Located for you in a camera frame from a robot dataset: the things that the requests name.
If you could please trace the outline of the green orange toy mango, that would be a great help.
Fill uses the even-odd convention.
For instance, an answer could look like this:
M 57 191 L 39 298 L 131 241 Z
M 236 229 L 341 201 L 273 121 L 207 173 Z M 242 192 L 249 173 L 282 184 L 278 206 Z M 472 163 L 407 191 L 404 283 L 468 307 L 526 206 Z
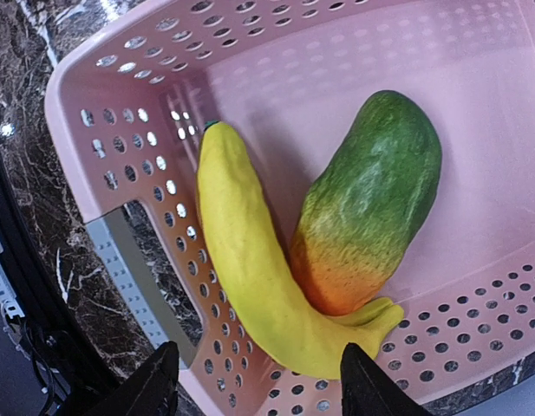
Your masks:
M 373 93 L 311 184 L 290 244 L 292 275 L 310 304 L 344 316 L 395 273 L 437 196 L 440 138 L 421 107 Z

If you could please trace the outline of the yellow toy banana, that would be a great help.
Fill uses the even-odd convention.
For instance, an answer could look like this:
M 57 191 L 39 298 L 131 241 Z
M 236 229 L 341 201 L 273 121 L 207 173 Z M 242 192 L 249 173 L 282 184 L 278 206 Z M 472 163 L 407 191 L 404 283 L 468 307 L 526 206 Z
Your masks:
M 274 361 L 299 374 L 338 380 L 348 344 L 376 358 L 403 319 L 403 308 L 383 298 L 344 325 L 310 305 L 278 242 L 245 142 L 222 121 L 203 135 L 197 194 L 217 278 L 247 334 Z

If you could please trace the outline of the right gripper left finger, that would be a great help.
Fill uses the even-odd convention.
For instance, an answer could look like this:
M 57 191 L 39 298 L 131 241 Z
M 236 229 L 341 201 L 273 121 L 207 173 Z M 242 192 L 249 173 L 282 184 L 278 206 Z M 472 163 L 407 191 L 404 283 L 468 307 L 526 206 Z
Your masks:
M 167 341 L 96 405 L 93 415 L 175 415 L 179 403 L 178 379 L 178 345 Z

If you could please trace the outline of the pink plastic basket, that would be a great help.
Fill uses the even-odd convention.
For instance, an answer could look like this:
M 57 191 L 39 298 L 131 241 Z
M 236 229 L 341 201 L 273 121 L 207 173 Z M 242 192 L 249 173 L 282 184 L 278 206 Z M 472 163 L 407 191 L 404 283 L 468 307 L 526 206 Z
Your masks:
M 438 196 L 383 289 L 406 312 L 379 366 L 448 415 L 535 374 L 535 1 L 147 1 L 65 56 L 45 116 L 86 229 L 208 415 L 337 415 L 335 381 L 245 332 L 196 212 L 206 122 L 238 129 L 291 239 L 303 196 L 375 91 L 415 101 Z

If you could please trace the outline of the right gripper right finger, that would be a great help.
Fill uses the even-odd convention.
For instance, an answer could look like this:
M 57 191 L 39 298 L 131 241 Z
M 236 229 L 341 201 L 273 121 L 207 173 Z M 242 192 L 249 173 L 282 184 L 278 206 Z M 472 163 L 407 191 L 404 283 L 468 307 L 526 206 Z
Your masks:
M 408 397 L 355 343 L 340 365 L 343 416 L 431 416 Z

